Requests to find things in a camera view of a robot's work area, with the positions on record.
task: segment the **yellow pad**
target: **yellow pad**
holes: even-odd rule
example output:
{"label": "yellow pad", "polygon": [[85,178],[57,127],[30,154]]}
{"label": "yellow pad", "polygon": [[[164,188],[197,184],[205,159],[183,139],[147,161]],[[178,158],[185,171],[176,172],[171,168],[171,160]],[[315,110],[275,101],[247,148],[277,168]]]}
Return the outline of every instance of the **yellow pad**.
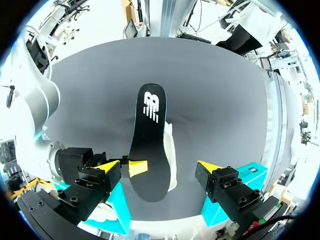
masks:
{"label": "yellow pad", "polygon": [[129,174],[130,178],[135,175],[142,174],[148,171],[148,161],[130,161],[129,160]]}
{"label": "yellow pad", "polygon": [[116,160],[116,161],[108,162],[108,163],[102,164],[100,166],[95,166],[95,167],[93,167],[93,169],[101,169],[101,170],[104,170],[105,173],[107,173],[114,165],[116,165],[116,163],[120,163],[120,161]]}
{"label": "yellow pad", "polygon": [[214,165],[205,161],[198,161],[198,163],[201,163],[210,173],[217,169],[224,169],[222,166]]}

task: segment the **white cloth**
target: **white cloth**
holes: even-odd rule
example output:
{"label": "white cloth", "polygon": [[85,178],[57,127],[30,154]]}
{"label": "white cloth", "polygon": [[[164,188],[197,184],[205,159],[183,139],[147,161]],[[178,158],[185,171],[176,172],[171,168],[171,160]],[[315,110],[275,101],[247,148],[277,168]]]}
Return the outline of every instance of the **white cloth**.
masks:
{"label": "white cloth", "polygon": [[274,16],[251,2],[241,13],[238,23],[262,46],[267,45],[286,24],[278,12]]}

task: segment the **metal bolt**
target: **metal bolt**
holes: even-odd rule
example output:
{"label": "metal bolt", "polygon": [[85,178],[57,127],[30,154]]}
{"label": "metal bolt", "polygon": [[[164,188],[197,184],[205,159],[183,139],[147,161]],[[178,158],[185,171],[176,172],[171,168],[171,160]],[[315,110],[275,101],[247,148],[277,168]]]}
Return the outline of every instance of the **metal bolt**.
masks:
{"label": "metal bolt", "polygon": [[73,204],[77,204],[78,203],[78,198],[76,197],[76,196],[72,196],[71,198],[70,198],[70,201],[73,203]]}
{"label": "metal bolt", "polygon": [[92,182],[87,182],[86,186],[90,189],[92,189],[94,187],[94,184]]}
{"label": "metal bolt", "polygon": [[34,208],[33,206],[30,206],[30,207],[29,207],[29,212],[30,212],[30,213],[33,213],[34,211],[35,211],[35,208]]}
{"label": "metal bolt", "polygon": [[247,199],[246,199],[244,196],[242,196],[242,197],[239,198],[238,203],[239,203],[239,205],[242,205],[242,204],[245,203],[246,201],[247,201]]}
{"label": "metal bolt", "polygon": [[230,182],[226,182],[225,184],[223,184],[223,187],[225,189],[229,188],[231,186],[231,183]]}
{"label": "metal bolt", "polygon": [[65,193],[65,191],[63,191],[62,189],[58,189],[56,192],[58,193],[59,196]]}

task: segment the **teal block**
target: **teal block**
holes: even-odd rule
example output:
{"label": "teal block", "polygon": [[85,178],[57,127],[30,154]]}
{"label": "teal block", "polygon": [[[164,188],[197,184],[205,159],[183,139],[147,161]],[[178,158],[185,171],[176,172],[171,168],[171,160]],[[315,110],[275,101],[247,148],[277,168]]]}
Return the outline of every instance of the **teal block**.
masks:
{"label": "teal block", "polygon": [[[256,162],[242,166],[237,171],[244,184],[252,189],[259,190],[261,190],[268,173],[266,167]],[[208,196],[205,197],[201,215],[208,227],[213,227],[229,220],[219,203],[212,203]]]}
{"label": "teal block", "polygon": [[[54,187],[56,190],[64,190],[69,187],[69,185],[64,183],[55,183]],[[98,222],[92,219],[88,219],[87,221],[84,221],[84,223],[106,232],[128,235],[130,230],[131,214],[127,205],[124,189],[121,182],[118,182],[116,184],[107,201],[116,212],[118,216],[117,220],[106,220],[104,222]]]}

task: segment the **cardboard box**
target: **cardboard box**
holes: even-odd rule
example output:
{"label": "cardboard box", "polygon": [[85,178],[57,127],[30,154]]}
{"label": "cardboard box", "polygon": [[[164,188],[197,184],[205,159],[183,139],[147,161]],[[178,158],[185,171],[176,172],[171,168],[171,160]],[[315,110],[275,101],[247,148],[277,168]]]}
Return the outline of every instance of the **cardboard box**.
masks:
{"label": "cardboard box", "polygon": [[309,94],[308,95],[303,95],[302,99],[303,99],[303,102],[306,103],[306,104],[314,102],[314,98],[312,97],[312,95],[309,95]]}
{"label": "cardboard box", "polygon": [[133,22],[136,23],[137,22],[136,12],[135,12],[135,8],[132,3],[132,0],[121,0],[121,3],[122,3],[124,17],[126,19],[126,22],[129,23],[130,20],[132,19]]}
{"label": "cardboard box", "polygon": [[309,106],[308,104],[303,104],[303,115],[309,114]]}

